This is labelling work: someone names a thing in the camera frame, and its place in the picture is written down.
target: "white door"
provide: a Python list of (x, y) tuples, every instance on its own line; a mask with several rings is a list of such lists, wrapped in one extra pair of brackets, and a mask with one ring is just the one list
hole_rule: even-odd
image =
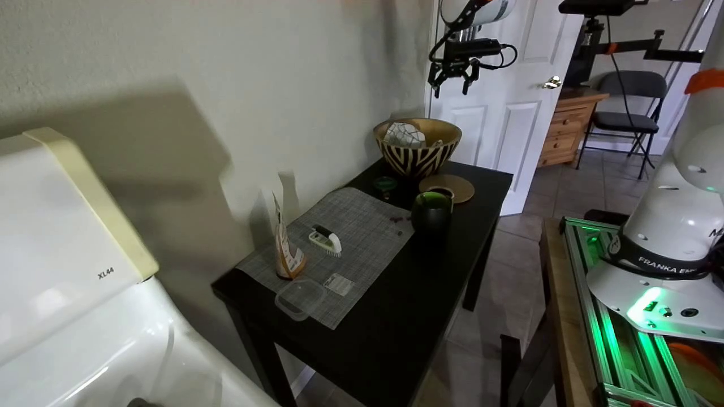
[[(464, 4), (447, 4), (456, 19)], [(462, 95), (462, 81), (447, 81), (431, 115), (456, 123), (464, 136), (452, 161), (515, 174), (503, 215), (524, 212), (538, 165), (544, 140), (562, 88), (546, 88), (567, 67), (581, 27), (581, 17), (562, 17), (562, 0), (515, 0), (510, 17), (482, 24), (477, 38), (498, 38), (518, 47), (518, 61), (506, 71), (482, 71)]]

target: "chair leg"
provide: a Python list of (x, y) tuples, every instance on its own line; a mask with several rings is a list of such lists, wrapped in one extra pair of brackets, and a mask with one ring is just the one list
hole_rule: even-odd
[(585, 136), (585, 142), (581, 142), (580, 156), (578, 156), (578, 161), (575, 161), (575, 170), (580, 170), (580, 168), (581, 168), (585, 151), (587, 151), (587, 142), (589, 142), (589, 136), (592, 136), (592, 123), (589, 123), (589, 128), (587, 128), (587, 136)]
[(657, 168), (649, 159), (652, 145), (654, 145), (654, 134), (647, 134), (647, 147), (643, 150), (643, 159), (641, 159), (641, 170), (638, 170), (638, 178), (643, 176), (646, 165), (649, 162), (652, 168)]
[(632, 145), (632, 150), (629, 150), (629, 154), (628, 154), (628, 159), (632, 159), (636, 151), (646, 151), (646, 147), (643, 147), (643, 139), (646, 139), (647, 134), (633, 134), (633, 145)]

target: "green light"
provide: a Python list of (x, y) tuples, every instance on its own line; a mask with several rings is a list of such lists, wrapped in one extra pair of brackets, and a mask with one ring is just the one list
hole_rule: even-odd
[(638, 325), (646, 325), (646, 323), (647, 323), (647, 318), (646, 318), (647, 307), (649, 307), (654, 301), (658, 301), (661, 296), (664, 296), (664, 290), (661, 290), (661, 287), (649, 287), (649, 290), (643, 291), (643, 293), (638, 296), (638, 301), (628, 310), (628, 316), (629, 316), (632, 322), (636, 322)]

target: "table leg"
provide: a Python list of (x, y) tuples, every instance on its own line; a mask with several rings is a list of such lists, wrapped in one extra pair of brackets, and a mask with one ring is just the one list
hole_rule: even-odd
[(503, 336), (503, 407), (542, 404), (554, 387), (560, 364), (553, 334), (553, 322), (544, 314), (524, 359), (512, 356), (512, 350), (521, 349), (518, 340)]
[(242, 314), (239, 314), (233, 307), (226, 307), (233, 325), (239, 330), (239, 334), (242, 336), (242, 343), (250, 353), (250, 359), (257, 369), (257, 375), (264, 382), (264, 388), (277, 398), (279, 404), (283, 407), (295, 407), (295, 394), (290, 388), (286, 369), (279, 359), (275, 340), (268, 336), (260, 327), (257, 327), (255, 323), (250, 323)]
[(554, 387), (558, 387), (558, 404), (560, 404), (560, 407), (567, 407), (569, 400), (567, 400), (567, 387), (563, 387), (563, 369), (560, 369), (560, 366), (558, 366), (558, 382), (554, 382)]
[(482, 246), (477, 264), (475, 264), (473, 273), (469, 277), (467, 296), (462, 301), (462, 305), (467, 310), (475, 310), (477, 291), (481, 291), (484, 267), (490, 264), (490, 254), (492, 254), (492, 246), (493, 246), (495, 228), (498, 228), (498, 221), (493, 221), (493, 227), (492, 227), (493, 234), (492, 234), (490, 241)]

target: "white wall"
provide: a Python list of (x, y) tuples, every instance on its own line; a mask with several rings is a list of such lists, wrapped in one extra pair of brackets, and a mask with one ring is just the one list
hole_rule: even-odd
[(6, 0), (0, 134), (72, 136), (191, 322), (245, 364), (209, 282), (421, 113), (433, 0)]

